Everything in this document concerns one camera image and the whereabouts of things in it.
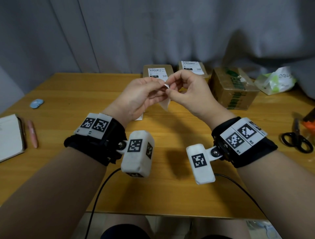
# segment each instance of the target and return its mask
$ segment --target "black scissors handle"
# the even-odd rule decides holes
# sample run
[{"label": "black scissors handle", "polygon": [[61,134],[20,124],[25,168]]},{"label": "black scissors handle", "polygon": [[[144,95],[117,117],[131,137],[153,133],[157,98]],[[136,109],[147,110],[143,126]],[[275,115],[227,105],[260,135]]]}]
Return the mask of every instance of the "black scissors handle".
[{"label": "black scissors handle", "polygon": [[[288,136],[291,139],[291,142],[288,142],[285,139],[285,136]],[[281,135],[282,142],[289,147],[296,147],[300,152],[309,154],[314,151],[313,145],[302,135],[296,135],[293,132],[284,133]],[[303,149],[302,145],[305,144],[308,149]]]}]

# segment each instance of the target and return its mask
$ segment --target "pink pen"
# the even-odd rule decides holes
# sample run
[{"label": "pink pen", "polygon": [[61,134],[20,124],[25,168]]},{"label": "pink pen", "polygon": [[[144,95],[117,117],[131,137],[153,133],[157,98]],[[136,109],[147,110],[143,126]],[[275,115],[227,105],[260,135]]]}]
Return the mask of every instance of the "pink pen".
[{"label": "pink pen", "polygon": [[34,124],[31,120],[28,120],[27,125],[28,125],[28,128],[29,128],[30,133],[31,133],[32,145],[34,146],[34,148],[37,148],[38,147],[38,141],[37,141],[37,136],[36,136]]}]

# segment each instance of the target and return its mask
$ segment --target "leg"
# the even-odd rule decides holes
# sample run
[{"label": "leg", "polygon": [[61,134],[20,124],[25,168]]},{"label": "leg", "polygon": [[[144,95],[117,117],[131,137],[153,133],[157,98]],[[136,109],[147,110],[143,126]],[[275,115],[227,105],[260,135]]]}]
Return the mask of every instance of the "leg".
[{"label": "leg", "polygon": [[145,216],[141,215],[107,214],[104,231],[120,224],[131,224],[138,226],[144,230],[151,239],[154,238],[154,233],[150,227],[149,221]]},{"label": "leg", "polygon": [[196,218],[194,220],[196,239],[208,235],[221,235],[231,239],[250,239],[245,220]]}]

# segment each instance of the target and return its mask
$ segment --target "wire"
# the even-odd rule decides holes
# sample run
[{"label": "wire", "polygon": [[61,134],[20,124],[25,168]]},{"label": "wire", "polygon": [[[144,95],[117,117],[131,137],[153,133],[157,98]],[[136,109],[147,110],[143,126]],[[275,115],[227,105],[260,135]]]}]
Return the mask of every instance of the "wire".
[{"label": "wire", "polygon": [[241,186],[239,185],[235,180],[233,180],[232,178],[224,175],[224,174],[220,174],[220,173],[215,173],[215,176],[221,176],[224,178],[227,178],[228,180],[232,181],[233,183],[236,184],[236,186],[238,186],[255,204],[256,206],[261,210],[261,212],[266,216],[266,214],[263,212],[263,210],[260,208],[260,206],[258,205],[258,203],[256,202],[256,200]]},{"label": "wire", "polygon": [[112,172],[112,173],[108,176],[108,178],[105,180],[105,182],[103,183],[103,185],[100,187],[99,192],[98,192],[98,194],[97,194],[97,196],[96,196],[96,199],[95,199],[95,202],[94,202],[94,206],[93,206],[93,210],[92,210],[92,213],[91,213],[91,217],[90,217],[88,229],[86,230],[86,234],[85,234],[85,238],[84,238],[84,239],[87,239],[87,237],[88,237],[89,230],[90,230],[90,226],[91,226],[91,222],[92,222],[92,218],[93,218],[93,214],[94,214],[95,207],[96,207],[96,203],[97,203],[98,197],[100,196],[100,193],[101,193],[103,187],[105,186],[105,184],[107,183],[107,181],[111,178],[111,176],[113,176],[113,175],[114,175],[115,173],[117,173],[119,170],[121,170],[121,168],[118,168],[118,169],[116,169],[114,172]]}]

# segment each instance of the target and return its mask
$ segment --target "notepad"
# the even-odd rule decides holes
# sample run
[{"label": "notepad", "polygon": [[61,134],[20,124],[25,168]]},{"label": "notepad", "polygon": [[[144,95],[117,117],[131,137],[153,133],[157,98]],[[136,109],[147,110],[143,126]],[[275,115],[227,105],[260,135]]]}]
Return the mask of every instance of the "notepad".
[{"label": "notepad", "polygon": [[0,118],[0,162],[24,152],[22,121],[15,115]]}]

